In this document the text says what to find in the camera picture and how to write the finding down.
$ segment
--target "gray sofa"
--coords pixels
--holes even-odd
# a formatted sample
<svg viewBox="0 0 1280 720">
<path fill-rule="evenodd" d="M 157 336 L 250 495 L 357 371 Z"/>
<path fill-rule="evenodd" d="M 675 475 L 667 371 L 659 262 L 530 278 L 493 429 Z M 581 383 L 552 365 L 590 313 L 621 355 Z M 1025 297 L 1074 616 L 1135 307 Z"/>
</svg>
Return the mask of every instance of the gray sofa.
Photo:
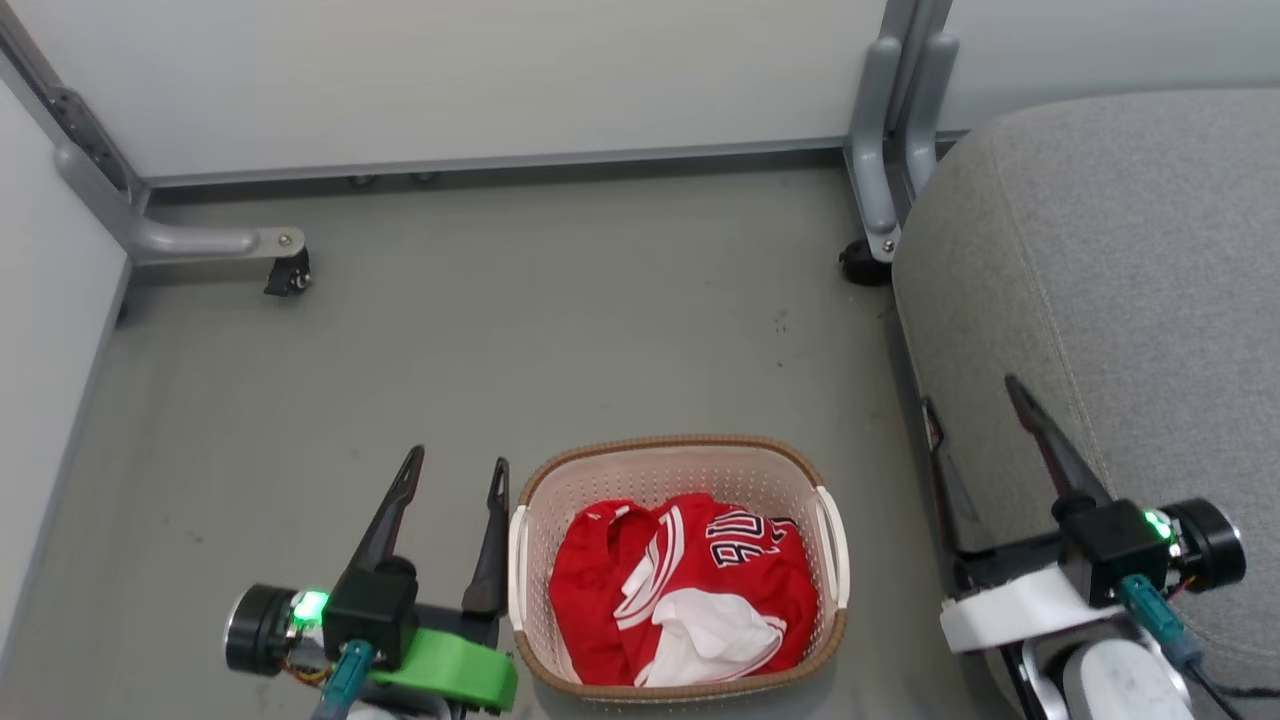
<svg viewBox="0 0 1280 720">
<path fill-rule="evenodd" d="M 974 510 L 952 519 L 960 548 L 1055 528 L 1001 382 L 1015 372 L 1114 495 L 1203 496 L 1235 521 L 1244 582 L 1178 607 L 1219 682 L 1280 687 L 1280 91 L 1089 99 L 978 128 L 911 209 L 893 284 Z"/>
</svg>

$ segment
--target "gray floor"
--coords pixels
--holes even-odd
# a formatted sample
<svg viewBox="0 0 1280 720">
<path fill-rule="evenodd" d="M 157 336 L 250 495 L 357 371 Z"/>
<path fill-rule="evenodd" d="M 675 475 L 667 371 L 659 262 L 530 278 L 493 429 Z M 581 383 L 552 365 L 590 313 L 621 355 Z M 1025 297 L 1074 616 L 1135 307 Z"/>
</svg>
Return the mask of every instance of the gray floor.
<svg viewBox="0 0 1280 720">
<path fill-rule="evenodd" d="M 844 512 L 854 569 L 829 671 L 708 716 L 1009 716 L 961 679 L 937 626 L 891 295 L 835 265 L 855 233 L 838 165 L 330 188 L 157 210 L 301 225 L 316 283 L 287 301 L 259 277 L 131 291 L 0 688 L 5 716 L 306 717 L 315 696 L 288 678 L 225 670 L 225 614 L 253 582 L 332 583 L 411 445 L 428 464 L 401 551 L 424 570 L 421 600 L 454 603 L 499 454 L 520 484 L 570 447 L 685 432 L 799 447 Z M 513 717 L 590 714 L 522 674 Z"/>
</svg>

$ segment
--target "basket handle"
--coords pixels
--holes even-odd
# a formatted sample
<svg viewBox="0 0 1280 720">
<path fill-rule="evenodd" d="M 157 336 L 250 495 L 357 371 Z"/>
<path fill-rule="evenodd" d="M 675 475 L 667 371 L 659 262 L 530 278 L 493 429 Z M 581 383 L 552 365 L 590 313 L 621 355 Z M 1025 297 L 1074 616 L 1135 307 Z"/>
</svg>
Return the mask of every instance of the basket handle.
<svg viewBox="0 0 1280 720">
<path fill-rule="evenodd" d="M 529 580 L 529 506 L 516 507 L 511 516 L 511 532 L 507 536 L 507 612 L 511 615 L 511 628 L 525 630 L 526 598 L 525 584 Z"/>
<path fill-rule="evenodd" d="M 827 561 L 827 571 L 835 578 L 831 600 L 836 601 L 836 607 L 844 610 L 849 607 L 849 541 L 845 539 L 845 523 L 840 519 L 840 510 L 835 498 L 827 488 L 819 486 L 818 509 L 822 511 L 822 523 L 818 532 L 822 534 L 822 555 Z"/>
</svg>

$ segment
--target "white fabric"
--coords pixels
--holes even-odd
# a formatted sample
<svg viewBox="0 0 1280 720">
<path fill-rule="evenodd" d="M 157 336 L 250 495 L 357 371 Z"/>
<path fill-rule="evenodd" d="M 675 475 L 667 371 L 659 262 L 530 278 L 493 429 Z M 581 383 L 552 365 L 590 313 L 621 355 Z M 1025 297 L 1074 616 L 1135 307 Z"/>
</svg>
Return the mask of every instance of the white fabric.
<svg viewBox="0 0 1280 720">
<path fill-rule="evenodd" d="M 662 625 L 662 635 L 653 662 L 636 675 L 636 687 L 741 678 L 773 657 L 787 628 L 778 618 L 762 616 L 740 596 L 694 588 L 658 601 L 653 624 Z"/>
<path fill-rule="evenodd" d="M 685 557 L 685 519 L 680 514 L 680 507 L 668 510 L 658 523 L 663 529 L 649 541 L 645 556 L 622 584 L 625 600 L 613 610 L 620 630 L 635 628 L 649 619 L 658 605 L 658 597 Z M 664 536 L 663 544 L 659 544 L 658 536 Z"/>
</svg>

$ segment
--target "green led light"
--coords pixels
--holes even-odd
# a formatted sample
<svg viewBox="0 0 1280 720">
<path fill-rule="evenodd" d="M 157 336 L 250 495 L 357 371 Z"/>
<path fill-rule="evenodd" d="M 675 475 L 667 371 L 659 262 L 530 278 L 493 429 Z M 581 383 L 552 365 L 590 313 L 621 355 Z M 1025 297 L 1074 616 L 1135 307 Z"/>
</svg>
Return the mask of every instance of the green led light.
<svg viewBox="0 0 1280 720">
<path fill-rule="evenodd" d="M 293 609 L 293 618 L 301 623 L 319 623 L 320 614 L 325 603 L 329 602 L 329 593 L 320 591 L 307 591 L 302 593 L 298 605 Z"/>
<path fill-rule="evenodd" d="M 1142 516 L 1147 519 L 1147 523 L 1149 523 L 1152 528 L 1156 528 L 1156 532 L 1160 533 L 1161 538 L 1172 539 L 1174 529 L 1169 527 L 1169 523 L 1161 520 L 1160 515 L 1156 515 L 1151 510 L 1147 510 L 1146 512 L 1142 514 Z"/>
</svg>

